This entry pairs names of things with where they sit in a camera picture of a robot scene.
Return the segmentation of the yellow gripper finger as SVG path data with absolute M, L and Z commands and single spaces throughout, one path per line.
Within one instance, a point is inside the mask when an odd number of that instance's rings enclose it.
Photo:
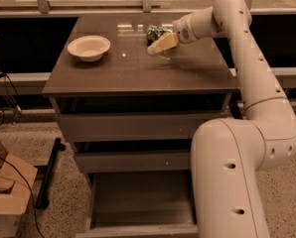
M 147 53 L 150 56 L 154 56 L 171 48 L 174 48 L 178 44 L 179 38 L 175 33 L 166 33 L 147 48 Z

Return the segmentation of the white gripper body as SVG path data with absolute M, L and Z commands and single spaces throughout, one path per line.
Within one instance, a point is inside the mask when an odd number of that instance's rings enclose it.
M 173 30 L 178 35 L 179 42 L 188 44 L 201 37 L 200 17 L 197 14 L 188 14 L 173 22 Z

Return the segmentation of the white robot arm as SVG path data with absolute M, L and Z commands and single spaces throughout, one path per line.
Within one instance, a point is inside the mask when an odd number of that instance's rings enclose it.
M 296 115 L 250 33 L 245 0 L 216 0 L 174 21 L 147 50 L 156 55 L 205 37 L 228 40 L 242 119 L 214 119 L 196 131 L 191 173 L 200 238 L 270 238 L 255 174 L 296 153 Z

